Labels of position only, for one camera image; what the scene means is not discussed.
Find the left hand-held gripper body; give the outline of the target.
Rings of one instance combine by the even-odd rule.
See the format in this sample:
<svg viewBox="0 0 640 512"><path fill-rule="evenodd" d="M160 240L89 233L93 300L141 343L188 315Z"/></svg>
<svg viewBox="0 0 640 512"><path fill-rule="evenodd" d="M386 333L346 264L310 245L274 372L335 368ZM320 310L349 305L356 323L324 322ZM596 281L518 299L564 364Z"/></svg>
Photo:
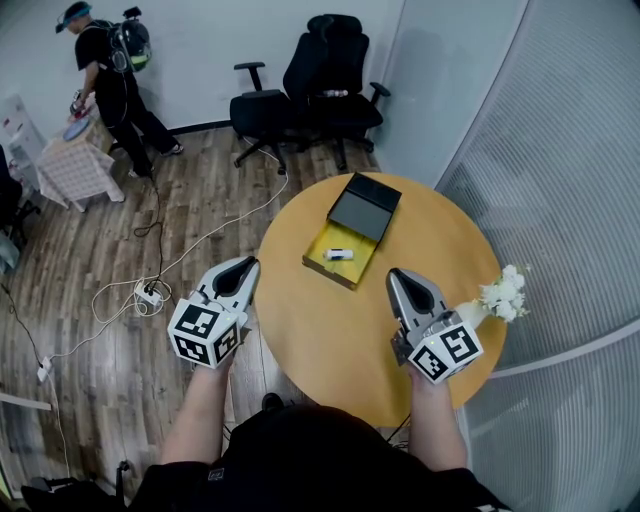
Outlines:
<svg viewBox="0 0 640 512"><path fill-rule="evenodd" d="M209 298L194 291L181 299L167 328L176 355L211 369L220 367L245 341L250 303L247 293Z"/></svg>

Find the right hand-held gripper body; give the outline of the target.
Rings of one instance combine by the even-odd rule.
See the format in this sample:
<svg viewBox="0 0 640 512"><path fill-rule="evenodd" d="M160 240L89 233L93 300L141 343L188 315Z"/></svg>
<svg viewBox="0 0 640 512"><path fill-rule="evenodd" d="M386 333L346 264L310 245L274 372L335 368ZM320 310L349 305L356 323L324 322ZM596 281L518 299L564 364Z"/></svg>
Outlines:
<svg viewBox="0 0 640 512"><path fill-rule="evenodd" d="M474 328L454 310L446 310L429 325L419 324L409 330L400 327L391 339L391 346L400 366L414 367L434 385L484 354Z"/></svg>

